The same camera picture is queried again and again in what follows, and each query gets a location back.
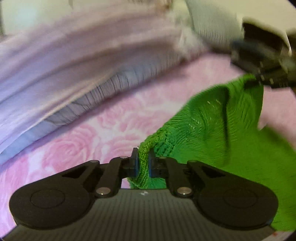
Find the lilac lower pillow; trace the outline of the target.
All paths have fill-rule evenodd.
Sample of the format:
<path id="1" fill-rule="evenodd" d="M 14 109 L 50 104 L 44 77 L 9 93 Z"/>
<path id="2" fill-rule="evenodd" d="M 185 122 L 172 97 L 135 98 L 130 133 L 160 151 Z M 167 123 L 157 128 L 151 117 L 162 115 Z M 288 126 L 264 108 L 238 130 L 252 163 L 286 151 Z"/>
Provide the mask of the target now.
<path id="1" fill-rule="evenodd" d="M 1 103 L 1 163 L 104 100 L 175 67 L 176 55 L 152 57 L 102 75 L 79 69 L 42 80 Z"/>

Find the pink rose blanket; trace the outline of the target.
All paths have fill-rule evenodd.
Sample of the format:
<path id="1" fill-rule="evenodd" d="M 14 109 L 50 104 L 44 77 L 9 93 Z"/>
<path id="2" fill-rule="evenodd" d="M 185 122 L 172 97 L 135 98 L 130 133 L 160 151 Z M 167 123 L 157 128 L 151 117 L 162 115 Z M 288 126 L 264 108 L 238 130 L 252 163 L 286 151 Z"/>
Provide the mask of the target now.
<path id="1" fill-rule="evenodd" d="M 112 97 L 74 123 L 38 140 L 1 165 L 1 235 L 15 227 L 9 210 L 20 187 L 90 160 L 128 156 L 195 94 L 242 75 L 226 55 L 206 54 Z"/>

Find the green knitted sweater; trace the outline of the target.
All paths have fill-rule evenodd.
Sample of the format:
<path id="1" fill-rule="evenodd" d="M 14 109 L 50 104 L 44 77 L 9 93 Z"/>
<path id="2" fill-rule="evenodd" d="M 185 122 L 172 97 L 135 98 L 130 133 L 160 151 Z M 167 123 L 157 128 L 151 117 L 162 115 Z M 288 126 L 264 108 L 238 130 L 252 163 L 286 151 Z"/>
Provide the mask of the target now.
<path id="1" fill-rule="evenodd" d="M 273 228 L 295 230 L 295 150 L 273 129 L 258 128 L 262 103 L 263 86 L 250 74 L 193 96 L 140 144 L 131 188 L 166 187 L 149 176 L 150 150 L 179 163 L 200 161 L 270 188 L 279 200 Z"/>

